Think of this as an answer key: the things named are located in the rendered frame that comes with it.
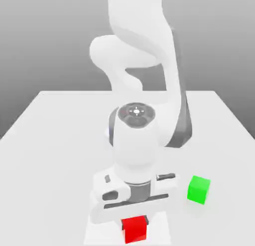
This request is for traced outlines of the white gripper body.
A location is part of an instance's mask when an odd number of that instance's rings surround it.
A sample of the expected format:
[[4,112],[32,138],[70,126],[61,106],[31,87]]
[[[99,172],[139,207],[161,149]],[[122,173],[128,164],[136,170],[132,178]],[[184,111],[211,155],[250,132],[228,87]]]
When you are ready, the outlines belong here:
[[149,220],[161,211],[174,209],[178,195],[177,187],[172,187],[167,193],[149,197],[140,203],[126,201],[114,204],[95,204],[90,211],[90,220],[94,224],[117,221],[137,216],[147,216]]

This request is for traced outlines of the small red cube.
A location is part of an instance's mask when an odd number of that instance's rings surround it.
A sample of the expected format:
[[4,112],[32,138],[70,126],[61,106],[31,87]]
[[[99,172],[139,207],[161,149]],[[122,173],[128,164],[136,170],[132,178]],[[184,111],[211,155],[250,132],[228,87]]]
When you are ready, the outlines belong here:
[[143,241],[147,235],[147,216],[122,219],[122,231],[126,244]]

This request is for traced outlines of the small green cube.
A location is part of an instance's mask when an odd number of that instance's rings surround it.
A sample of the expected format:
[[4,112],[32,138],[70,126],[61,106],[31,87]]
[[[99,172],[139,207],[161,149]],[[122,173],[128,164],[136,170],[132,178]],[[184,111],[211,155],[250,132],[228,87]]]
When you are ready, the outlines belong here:
[[187,191],[187,199],[204,205],[209,192],[211,180],[199,176],[193,176]]

